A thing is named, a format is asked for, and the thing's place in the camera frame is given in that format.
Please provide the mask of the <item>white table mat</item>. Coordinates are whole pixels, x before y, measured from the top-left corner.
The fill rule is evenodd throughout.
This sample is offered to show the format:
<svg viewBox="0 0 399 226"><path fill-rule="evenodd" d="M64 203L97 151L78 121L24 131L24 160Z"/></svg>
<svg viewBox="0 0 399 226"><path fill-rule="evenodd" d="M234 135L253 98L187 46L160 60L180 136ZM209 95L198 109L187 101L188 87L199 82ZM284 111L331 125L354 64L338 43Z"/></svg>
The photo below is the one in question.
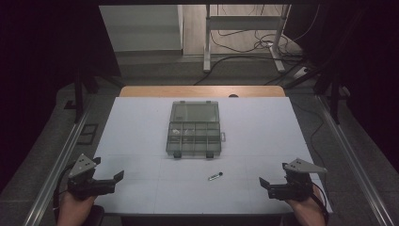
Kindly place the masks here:
<svg viewBox="0 0 399 226"><path fill-rule="evenodd" d="M96 154L98 179L124 171L112 194L97 203L116 215L254 215L286 213L262 177L282 184L282 163L311 155L286 97L218 99L226 139L215 159L175 159L166 152L172 99L115 100ZM223 172L213 181L208 178Z"/></svg>

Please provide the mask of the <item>metal floor rail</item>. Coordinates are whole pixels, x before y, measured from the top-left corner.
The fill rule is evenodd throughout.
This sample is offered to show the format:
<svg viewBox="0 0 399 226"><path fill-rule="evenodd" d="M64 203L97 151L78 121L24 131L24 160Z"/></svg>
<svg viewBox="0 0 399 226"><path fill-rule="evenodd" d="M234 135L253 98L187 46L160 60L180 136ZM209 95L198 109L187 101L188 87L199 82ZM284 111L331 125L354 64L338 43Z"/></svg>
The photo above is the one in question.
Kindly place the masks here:
<svg viewBox="0 0 399 226"><path fill-rule="evenodd" d="M322 107L323 115L327 120L327 123L333 135L337 139L341 147L341 150L343 152L343 155L345 156L350 169L353 171L353 174L359 184L359 187L362 193L364 194L365 199L369 203L379 225L396 226L386 204L383 202L375 185L372 183L371 179L366 173L366 170L358 160L358 157L355 154L355 151L353 150L352 146L350 145L349 140L345 135L342 127L330 116L330 108L327 104L326 99L320 95L316 95L315 99Z"/></svg>
<svg viewBox="0 0 399 226"><path fill-rule="evenodd" d="M23 226L39 226L40 222L46 212L46 209L53 197L54 189L56 188L58 177L63 171L64 167L68 163L68 160L72 154L72 150L77 142L80 132L88 118L89 111L91 109L92 102L89 101L87 106L84 108L81 119L75 123L69 132L68 138L63 145L60 154L58 155L56 162L52 166L40 192L33 202L25 220Z"/></svg>

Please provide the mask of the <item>person's left hand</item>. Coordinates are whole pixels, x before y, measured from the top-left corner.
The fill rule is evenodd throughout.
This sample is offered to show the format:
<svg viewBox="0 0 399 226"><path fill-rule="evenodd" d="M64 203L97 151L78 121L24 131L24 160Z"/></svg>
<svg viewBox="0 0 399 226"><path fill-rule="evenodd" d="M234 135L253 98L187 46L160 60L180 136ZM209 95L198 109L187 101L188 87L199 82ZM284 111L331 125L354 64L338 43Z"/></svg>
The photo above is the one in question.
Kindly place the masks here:
<svg viewBox="0 0 399 226"><path fill-rule="evenodd" d="M96 197L94 196L88 197L84 200L79 200L70 192L66 192L61 200L58 218L86 218L95 200Z"/></svg>

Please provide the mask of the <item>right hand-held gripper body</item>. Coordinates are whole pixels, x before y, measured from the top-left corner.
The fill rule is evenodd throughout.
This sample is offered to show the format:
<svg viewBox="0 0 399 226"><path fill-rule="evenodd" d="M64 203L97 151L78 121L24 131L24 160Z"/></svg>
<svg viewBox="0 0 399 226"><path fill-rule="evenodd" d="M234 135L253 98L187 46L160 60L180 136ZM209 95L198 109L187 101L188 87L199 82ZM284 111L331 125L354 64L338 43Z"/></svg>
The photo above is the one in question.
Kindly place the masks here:
<svg viewBox="0 0 399 226"><path fill-rule="evenodd" d="M294 200L302 202L313 194L310 174L327 173L327 169L297 158L288 163L285 173L287 183L284 185L270 184L270 188L267 189L268 197L280 201Z"/></svg>

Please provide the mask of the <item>white power strip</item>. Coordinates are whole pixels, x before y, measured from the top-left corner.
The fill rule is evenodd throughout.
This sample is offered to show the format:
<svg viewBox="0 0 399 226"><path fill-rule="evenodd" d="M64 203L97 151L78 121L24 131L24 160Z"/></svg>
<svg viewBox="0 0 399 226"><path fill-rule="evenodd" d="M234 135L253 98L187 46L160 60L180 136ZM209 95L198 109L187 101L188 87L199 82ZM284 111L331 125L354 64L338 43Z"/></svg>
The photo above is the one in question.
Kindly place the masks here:
<svg viewBox="0 0 399 226"><path fill-rule="evenodd" d="M309 71L309 69L307 67L302 67L301 69L299 69L294 75L293 78L297 79L303 75L305 75L307 72Z"/></svg>

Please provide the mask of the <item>wooden table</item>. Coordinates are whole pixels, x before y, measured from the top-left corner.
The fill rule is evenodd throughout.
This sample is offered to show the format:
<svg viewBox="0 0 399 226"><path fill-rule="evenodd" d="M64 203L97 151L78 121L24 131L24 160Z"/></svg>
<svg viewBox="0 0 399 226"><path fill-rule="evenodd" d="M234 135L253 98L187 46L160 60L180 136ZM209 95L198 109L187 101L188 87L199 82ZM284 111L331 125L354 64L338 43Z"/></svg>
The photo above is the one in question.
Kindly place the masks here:
<svg viewBox="0 0 399 226"><path fill-rule="evenodd" d="M280 86L126 86L120 97L285 97Z"/></svg>

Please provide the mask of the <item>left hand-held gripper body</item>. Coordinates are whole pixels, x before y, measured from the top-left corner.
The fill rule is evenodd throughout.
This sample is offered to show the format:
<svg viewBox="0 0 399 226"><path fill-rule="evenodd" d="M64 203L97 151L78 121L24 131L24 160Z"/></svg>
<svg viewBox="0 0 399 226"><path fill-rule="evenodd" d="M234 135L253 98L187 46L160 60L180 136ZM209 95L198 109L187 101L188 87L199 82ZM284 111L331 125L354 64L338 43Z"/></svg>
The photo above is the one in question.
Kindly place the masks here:
<svg viewBox="0 0 399 226"><path fill-rule="evenodd" d="M115 192L114 178L107 180L93 178L97 166L84 154L81 154L75 161L68 176L67 188L75 198L84 200L91 196L96 197Z"/></svg>

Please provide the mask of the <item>white metal desk frame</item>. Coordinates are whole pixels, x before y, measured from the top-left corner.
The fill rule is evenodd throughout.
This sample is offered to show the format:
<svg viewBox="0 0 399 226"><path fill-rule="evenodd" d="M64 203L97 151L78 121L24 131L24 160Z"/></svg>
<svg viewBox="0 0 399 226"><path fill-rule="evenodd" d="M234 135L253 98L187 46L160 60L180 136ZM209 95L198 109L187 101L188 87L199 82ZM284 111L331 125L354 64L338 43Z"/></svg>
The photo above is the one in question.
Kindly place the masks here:
<svg viewBox="0 0 399 226"><path fill-rule="evenodd" d="M284 73L285 68L278 51L279 40L288 18L290 6L283 5L280 16L212 16L210 6L206 6L205 43L203 55L203 70L211 70L211 32L213 30L275 30L276 35L269 52L275 62L277 71Z"/></svg>

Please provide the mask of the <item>black rectangular floor frame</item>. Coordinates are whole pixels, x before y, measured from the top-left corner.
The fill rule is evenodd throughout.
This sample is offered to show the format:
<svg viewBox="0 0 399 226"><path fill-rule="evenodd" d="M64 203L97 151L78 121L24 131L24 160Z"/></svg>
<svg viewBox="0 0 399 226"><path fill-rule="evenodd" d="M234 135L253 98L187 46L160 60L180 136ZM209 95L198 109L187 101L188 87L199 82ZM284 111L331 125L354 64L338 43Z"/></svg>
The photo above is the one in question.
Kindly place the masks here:
<svg viewBox="0 0 399 226"><path fill-rule="evenodd" d="M78 139L77 139L76 144L77 145L91 145L96 136L98 126L99 126L98 123L85 124Z"/></svg>

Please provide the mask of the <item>person's right hand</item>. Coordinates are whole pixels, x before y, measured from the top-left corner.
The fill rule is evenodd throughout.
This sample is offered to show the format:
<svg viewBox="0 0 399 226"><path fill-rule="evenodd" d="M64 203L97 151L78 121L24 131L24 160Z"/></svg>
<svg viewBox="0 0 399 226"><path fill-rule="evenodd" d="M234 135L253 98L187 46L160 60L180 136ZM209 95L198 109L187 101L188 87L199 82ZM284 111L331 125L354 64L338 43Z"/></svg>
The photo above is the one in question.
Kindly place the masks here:
<svg viewBox="0 0 399 226"><path fill-rule="evenodd" d="M309 219L323 216L319 205L312 198L307 198L302 202L294 200L286 200L285 202L291 206L297 218Z"/></svg>

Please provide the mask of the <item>clear grey plastic compartment box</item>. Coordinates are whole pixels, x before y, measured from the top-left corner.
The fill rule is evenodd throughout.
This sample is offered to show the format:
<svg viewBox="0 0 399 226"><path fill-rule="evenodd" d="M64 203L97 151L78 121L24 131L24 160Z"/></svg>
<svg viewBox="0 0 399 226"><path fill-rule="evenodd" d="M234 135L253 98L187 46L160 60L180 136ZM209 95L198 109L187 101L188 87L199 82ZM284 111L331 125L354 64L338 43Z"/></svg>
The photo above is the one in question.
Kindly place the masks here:
<svg viewBox="0 0 399 226"><path fill-rule="evenodd" d="M172 129L179 129L173 135ZM174 102L168 125L166 152L174 158L220 156L223 140L218 102Z"/></svg>

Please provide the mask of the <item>black metal stand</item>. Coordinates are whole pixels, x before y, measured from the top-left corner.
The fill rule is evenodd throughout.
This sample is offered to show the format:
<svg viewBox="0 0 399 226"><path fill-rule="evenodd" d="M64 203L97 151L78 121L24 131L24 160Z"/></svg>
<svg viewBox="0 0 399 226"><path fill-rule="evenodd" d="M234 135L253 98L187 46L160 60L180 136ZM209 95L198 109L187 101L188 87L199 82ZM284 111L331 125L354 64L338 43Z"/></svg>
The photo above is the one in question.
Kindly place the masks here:
<svg viewBox="0 0 399 226"><path fill-rule="evenodd" d="M65 105L65 109L75 110L74 122L78 123L83 118L84 113L84 94L85 89L89 94L95 94L99 91L99 85L96 80L97 77L102 78L108 83L115 85L122 89L124 84L117 79L115 76L121 77L119 65L112 66L110 68L103 68L100 66L94 66L88 64L87 66L80 67L74 74L74 101L68 101Z"/></svg>
<svg viewBox="0 0 399 226"><path fill-rule="evenodd" d="M342 99L342 97L339 92L340 74L335 69L334 63L325 62L316 69L310 70L301 77L295 79L293 82L283 85L282 87L284 89L294 88L299 84L302 84L305 81L314 78L314 76L316 76L317 74L320 74L320 78L314 85L313 91L316 95L319 95L324 94L328 88L331 88L329 96L329 114L331 118L335 121L335 123L339 124L340 121L338 117L338 103Z"/></svg>

